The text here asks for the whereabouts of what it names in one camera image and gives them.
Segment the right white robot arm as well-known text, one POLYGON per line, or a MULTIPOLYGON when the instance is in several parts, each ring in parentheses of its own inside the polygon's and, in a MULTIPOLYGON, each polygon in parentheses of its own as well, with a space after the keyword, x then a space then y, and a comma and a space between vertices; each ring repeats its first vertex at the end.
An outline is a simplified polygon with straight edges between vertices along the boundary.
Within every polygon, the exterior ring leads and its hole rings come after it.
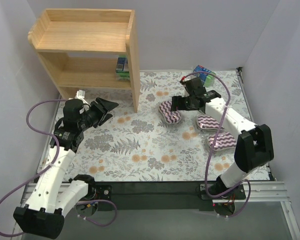
POLYGON ((271 129, 247 120, 229 106, 229 101, 214 90, 207 91, 200 78, 180 80, 187 96, 172 97, 172 111, 201 111, 214 118, 236 140, 234 163, 211 186, 205 186, 210 198, 226 196, 256 168, 274 159, 271 129))

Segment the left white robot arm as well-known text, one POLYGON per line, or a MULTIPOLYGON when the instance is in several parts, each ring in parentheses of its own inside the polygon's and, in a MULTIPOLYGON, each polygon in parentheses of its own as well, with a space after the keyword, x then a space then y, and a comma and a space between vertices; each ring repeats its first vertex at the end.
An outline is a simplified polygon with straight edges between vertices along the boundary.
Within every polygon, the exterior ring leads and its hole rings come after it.
POLYGON ((62 194, 58 194, 66 170, 76 156, 84 132, 108 121, 118 103, 97 97, 87 103, 83 97, 65 102, 63 116, 54 127, 48 151, 49 158, 38 182, 23 207, 16 207, 13 218, 24 233, 56 239, 64 226, 65 217, 73 207, 92 207, 99 203, 112 205, 108 198, 101 199, 102 190, 90 175, 77 175, 62 194))

